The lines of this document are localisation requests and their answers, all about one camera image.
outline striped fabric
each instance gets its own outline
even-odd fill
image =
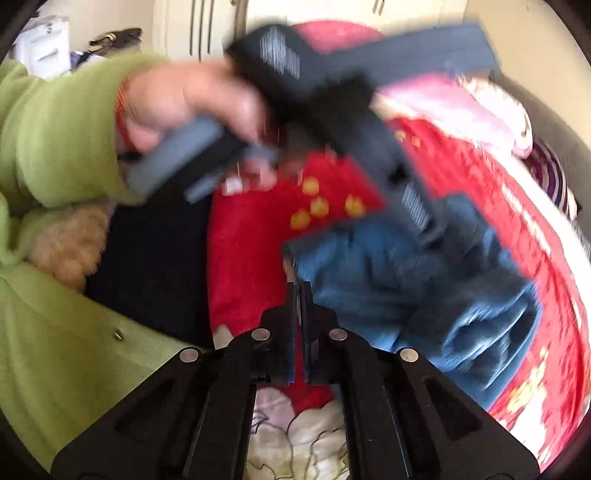
[[[558,155],[543,140],[534,138],[532,152],[523,162],[556,207],[569,220],[574,220],[577,216],[577,204],[568,188],[566,174]]]

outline black clamp mount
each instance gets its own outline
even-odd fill
[[[352,479],[533,480],[535,457],[415,350],[339,327],[309,283],[224,349],[182,350],[63,449],[56,480],[242,480],[256,389],[296,374],[342,391]]]

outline beige fur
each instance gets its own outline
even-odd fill
[[[72,206],[64,219],[37,235],[27,260],[64,285],[83,291],[86,277],[100,264],[114,211],[110,200]]]

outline green sleeve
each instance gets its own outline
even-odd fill
[[[159,61],[125,54],[50,82],[0,64],[0,264],[24,258],[60,207],[132,197],[117,165],[116,99],[127,75]]]

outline red fabric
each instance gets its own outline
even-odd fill
[[[383,37],[371,27],[338,20],[318,20],[295,25],[294,28],[322,53],[353,48]]]
[[[391,126],[404,132],[404,145],[432,194],[466,193],[496,229],[522,273],[538,286],[544,308],[540,328],[523,365],[490,413],[511,429],[523,410],[522,400],[527,399],[528,393],[545,388],[548,395],[543,403],[542,423],[547,434],[538,456],[544,465],[560,453],[576,429],[589,393],[586,313],[560,240],[522,188],[495,160],[467,142],[445,136],[426,121],[402,120]],[[312,154],[303,174],[305,185],[309,186],[306,182],[311,177],[319,185],[316,195],[305,194],[303,185],[286,182],[280,182],[269,192],[235,197],[216,194],[208,258],[213,332],[225,325],[236,336],[254,328],[265,309],[284,301],[281,246],[286,240],[345,218],[350,196],[357,197],[367,210],[381,205],[380,198],[348,161],[335,164],[323,153]],[[532,237],[523,216],[511,207],[503,194],[503,185],[543,231],[550,255]],[[308,228],[294,230],[290,224],[292,215],[301,217],[302,212],[309,213],[310,202],[318,196],[328,202],[328,215],[311,216]],[[571,301],[581,313],[580,328]],[[321,406],[332,397],[328,389],[309,388],[302,382],[284,391],[292,399],[296,413]]]
[[[121,137],[121,141],[125,148],[130,152],[136,152],[134,143],[131,141],[127,125],[125,123],[125,98],[127,97],[127,90],[129,89],[129,80],[126,79],[119,87],[117,94],[117,104],[115,106],[115,121],[117,123],[117,131]]]

